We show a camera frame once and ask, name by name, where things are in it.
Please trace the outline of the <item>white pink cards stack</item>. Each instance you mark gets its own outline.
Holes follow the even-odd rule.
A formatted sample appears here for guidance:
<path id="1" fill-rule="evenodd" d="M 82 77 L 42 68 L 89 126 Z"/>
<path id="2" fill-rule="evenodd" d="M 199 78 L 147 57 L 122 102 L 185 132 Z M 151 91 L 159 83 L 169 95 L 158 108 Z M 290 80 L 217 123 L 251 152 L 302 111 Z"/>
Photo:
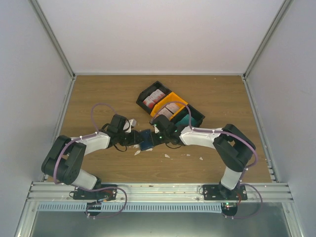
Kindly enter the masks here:
<path id="1" fill-rule="evenodd" d="M 168 119 L 180 110 L 180 107 L 176 103 L 171 103 L 166 105 L 161 111 L 158 112 L 159 115 L 164 115 Z"/>

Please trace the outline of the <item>orange bin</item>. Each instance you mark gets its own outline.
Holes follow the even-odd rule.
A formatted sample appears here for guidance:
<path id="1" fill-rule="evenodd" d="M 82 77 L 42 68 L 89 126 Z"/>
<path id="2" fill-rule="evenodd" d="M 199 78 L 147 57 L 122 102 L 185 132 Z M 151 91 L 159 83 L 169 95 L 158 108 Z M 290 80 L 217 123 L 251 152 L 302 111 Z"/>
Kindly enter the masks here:
<path id="1" fill-rule="evenodd" d="M 188 105 L 188 102 L 176 93 L 171 92 L 155 104 L 150 115 L 151 117 L 156 114 L 164 115 L 171 120 L 184 108 L 184 105 Z"/>

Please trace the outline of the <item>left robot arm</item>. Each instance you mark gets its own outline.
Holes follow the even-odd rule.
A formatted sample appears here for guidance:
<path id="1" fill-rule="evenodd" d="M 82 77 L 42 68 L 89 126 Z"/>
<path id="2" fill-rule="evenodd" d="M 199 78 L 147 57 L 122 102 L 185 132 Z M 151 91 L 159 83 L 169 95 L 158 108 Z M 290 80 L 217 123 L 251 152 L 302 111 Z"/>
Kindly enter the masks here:
<path id="1" fill-rule="evenodd" d="M 102 188 L 97 184 L 96 176 L 81 168 L 84 156 L 111 147 L 117 149 L 118 145 L 127 148 L 141 143 L 143 139 L 133 129 L 135 125 L 136 120 L 115 114 L 110 123 L 92 134 L 73 138 L 60 135 L 44 159 L 41 171 L 52 177 L 56 184 L 82 188 L 90 199 L 97 199 Z"/>

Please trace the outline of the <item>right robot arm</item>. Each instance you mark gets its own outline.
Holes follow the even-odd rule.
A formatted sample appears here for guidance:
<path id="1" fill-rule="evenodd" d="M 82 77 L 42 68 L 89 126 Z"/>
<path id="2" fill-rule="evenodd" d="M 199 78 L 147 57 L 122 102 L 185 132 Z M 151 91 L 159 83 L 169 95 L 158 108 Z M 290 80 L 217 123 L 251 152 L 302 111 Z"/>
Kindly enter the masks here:
<path id="1" fill-rule="evenodd" d="M 154 145 L 171 143 L 179 146 L 201 146 L 215 149 L 225 164 L 224 174 L 218 185 L 219 196 L 230 200 L 248 170 L 258 161 L 255 145 L 234 125 L 207 129 L 192 126 L 176 126 L 165 116 L 152 120 Z"/>

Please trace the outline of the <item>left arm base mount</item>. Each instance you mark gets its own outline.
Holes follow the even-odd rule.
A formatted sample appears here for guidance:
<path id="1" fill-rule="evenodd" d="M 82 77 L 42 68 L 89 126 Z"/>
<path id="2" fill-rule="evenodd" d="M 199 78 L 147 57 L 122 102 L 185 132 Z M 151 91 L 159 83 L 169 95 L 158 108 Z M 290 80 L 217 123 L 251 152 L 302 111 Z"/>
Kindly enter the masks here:
<path id="1" fill-rule="evenodd" d="M 102 188 L 106 189 L 96 192 L 88 192 L 75 188 L 74 191 L 69 193 L 69 196 L 74 200 L 87 200 L 87 213 L 92 217 L 96 217 L 101 212 L 93 212 L 93 210 L 100 210 L 101 202 L 115 200 L 117 195 L 117 185 L 115 184 L 96 184 L 93 189 L 96 190 Z"/>

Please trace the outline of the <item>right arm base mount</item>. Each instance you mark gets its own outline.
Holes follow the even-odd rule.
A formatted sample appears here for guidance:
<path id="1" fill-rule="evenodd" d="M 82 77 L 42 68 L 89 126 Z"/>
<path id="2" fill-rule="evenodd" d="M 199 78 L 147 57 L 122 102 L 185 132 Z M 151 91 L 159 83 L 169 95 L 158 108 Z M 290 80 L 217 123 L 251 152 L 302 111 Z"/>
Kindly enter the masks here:
<path id="1" fill-rule="evenodd" d="M 202 185 L 198 193 L 204 200 L 219 200 L 222 214 L 225 217 L 234 217 L 242 201 L 248 200 L 245 186 L 235 187 L 233 190 L 225 188 L 221 183 L 216 185 Z"/>

